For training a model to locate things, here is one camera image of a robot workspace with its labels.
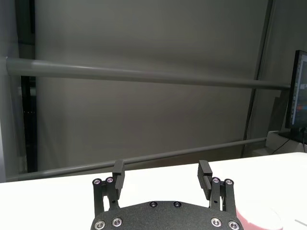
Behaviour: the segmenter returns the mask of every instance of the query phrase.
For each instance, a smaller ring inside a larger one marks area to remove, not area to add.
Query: monitor
[[[286,128],[307,127],[307,52],[295,52]]]

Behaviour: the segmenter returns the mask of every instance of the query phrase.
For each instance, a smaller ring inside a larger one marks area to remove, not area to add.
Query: pink cup
[[[244,230],[282,230],[277,213],[258,203],[241,202],[236,204],[236,215]]]

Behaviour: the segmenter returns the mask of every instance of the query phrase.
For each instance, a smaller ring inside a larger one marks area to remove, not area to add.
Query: screw
[[[232,229],[232,230],[238,230],[240,229],[240,226],[238,223],[234,222],[234,221],[230,221],[228,223],[229,227]]]
[[[211,223],[213,226],[220,227],[222,225],[222,222],[218,218],[212,218]]]
[[[181,203],[178,202],[178,201],[175,201],[175,202],[174,202],[174,206],[175,206],[175,207],[181,207]]]
[[[232,184],[232,181],[231,180],[226,180],[225,181],[227,184]]]
[[[98,221],[95,223],[95,229],[96,230],[101,230],[105,227],[106,223],[102,220]]]
[[[157,206],[158,206],[158,203],[155,202],[155,201],[152,201],[152,202],[149,203],[149,206],[150,206],[150,207],[157,207]]]
[[[106,179],[106,181],[107,181],[108,183],[112,183],[112,182],[113,182],[113,178],[112,178],[112,177],[109,177],[109,178]]]
[[[112,221],[112,225],[114,227],[119,227],[121,224],[122,224],[122,219],[121,218],[115,218],[113,221]]]

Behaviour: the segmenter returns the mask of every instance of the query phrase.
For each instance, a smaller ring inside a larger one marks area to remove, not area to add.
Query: gray horizontal pole
[[[276,83],[271,81],[246,80],[238,78],[210,78],[193,74],[190,75],[173,72],[72,65],[21,58],[7,58],[7,72],[9,75],[34,77],[137,81],[271,90],[287,90],[290,88],[289,84]]]
[[[125,164],[133,164],[133,163],[138,163],[138,162],[180,156],[180,155],[185,155],[185,154],[194,153],[194,152],[215,150],[215,149],[221,149],[221,148],[232,147],[232,146],[237,146],[237,145],[246,145],[246,144],[251,144],[251,143],[262,142],[265,140],[266,138],[256,138],[256,139],[250,139],[250,140],[234,141],[234,142],[229,142],[225,144],[210,145],[210,146],[199,147],[199,148],[194,148],[194,149],[184,149],[184,150],[177,150],[173,152],[165,152],[165,153],[158,153],[158,154],[152,154],[152,155],[147,155],[147,156],[127,158],[127,159],[124,159],[124,162]],[[60,175],[65,175],[65,174],[70,174],[70,173],[79,173],[79,172],[95,170],[95,169],[103,169],[103,168],[112,167],[114,163],[115,161],[106,161],[106,162],[85,164],[85,165],[79,165],[79,166],[73,166],[73,167],[67,167],[67,168],[61,168],[61,169],[31,172],[31,173],[21,174],[16,177],[10,177],[8,178],[7,181],[16,181],[16,180],[23,181],[23,180],[41,179],[41,178],[60,176]]]

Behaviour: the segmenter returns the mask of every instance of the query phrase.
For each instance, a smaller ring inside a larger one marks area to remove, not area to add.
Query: table surface
[[[307,230],[307,154],[288,153],[210,162],[213,175],[235,182],[236,202],[274,209],[284,230]],[[197,164],[126,171],[120,207],[152,200],[178,200],[208,206]],[[0,184],[1,230],[89,229],[94,219],[92,180],[111,173]]]

